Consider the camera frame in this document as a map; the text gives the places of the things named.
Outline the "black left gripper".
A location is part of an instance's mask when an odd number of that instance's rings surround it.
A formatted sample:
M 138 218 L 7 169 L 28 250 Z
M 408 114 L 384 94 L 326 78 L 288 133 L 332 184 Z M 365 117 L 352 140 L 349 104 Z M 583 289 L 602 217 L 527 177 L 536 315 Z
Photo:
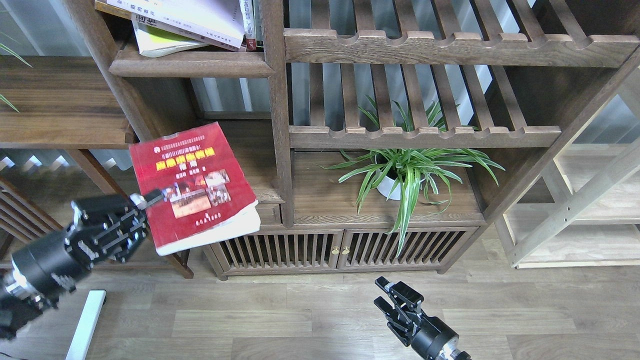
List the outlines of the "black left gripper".
M 53 300 L 73 292 L 94 266 L 125 263 L 149 235 L 146 209 L 165 200 L 147 194 L 103 194 L 71 201 L 73 222 L 11 256 L 11 295 L 19 300 Z

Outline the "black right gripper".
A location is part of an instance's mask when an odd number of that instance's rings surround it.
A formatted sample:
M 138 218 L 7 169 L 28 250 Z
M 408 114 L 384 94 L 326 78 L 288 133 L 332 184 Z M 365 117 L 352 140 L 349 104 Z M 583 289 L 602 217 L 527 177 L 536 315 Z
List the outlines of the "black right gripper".
M 390 297 L 394 306 L 382 296 L 374 300 L 374 305 L 384 314 L 387 326 L 404 346 L 411 347 L 425 360 L 459 360 L 459 335 L 439 317 L 427 316 L 422 311 L 425 297 L 420 292 L 402 281 L 394 283 L 384 276 L 377 278 L 375 285 Z

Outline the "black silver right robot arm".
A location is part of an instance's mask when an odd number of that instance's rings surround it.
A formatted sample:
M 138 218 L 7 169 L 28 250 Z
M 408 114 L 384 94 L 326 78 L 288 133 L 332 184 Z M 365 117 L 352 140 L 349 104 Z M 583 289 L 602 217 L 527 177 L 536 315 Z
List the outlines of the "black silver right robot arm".
M 400 281 L 393 283 L 380 276 L 377 285 L 393 305 L 379 296 L 374 304 L 387 319 L 387 326 L 406 347 L 411 347 L 426 360 L 470 360 L 466 351 L 457 347 L 459 335 L 439 317 L 428 316 L 422 309 L 425 297 Z

